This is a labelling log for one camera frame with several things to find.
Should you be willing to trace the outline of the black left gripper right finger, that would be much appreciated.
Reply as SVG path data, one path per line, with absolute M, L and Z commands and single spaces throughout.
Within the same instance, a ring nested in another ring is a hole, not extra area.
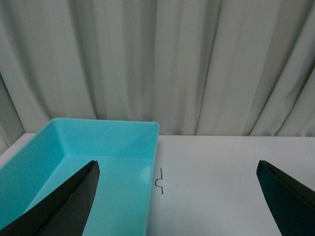
M 313 236 L 315 192 L 265 160 L 256 175 L 281 235 Z

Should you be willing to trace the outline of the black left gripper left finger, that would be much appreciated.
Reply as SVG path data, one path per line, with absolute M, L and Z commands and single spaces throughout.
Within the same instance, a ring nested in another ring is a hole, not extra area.
M 90 161 L 38 204 L 1 229 L 2 236 L 81 236 L 100 176 Z

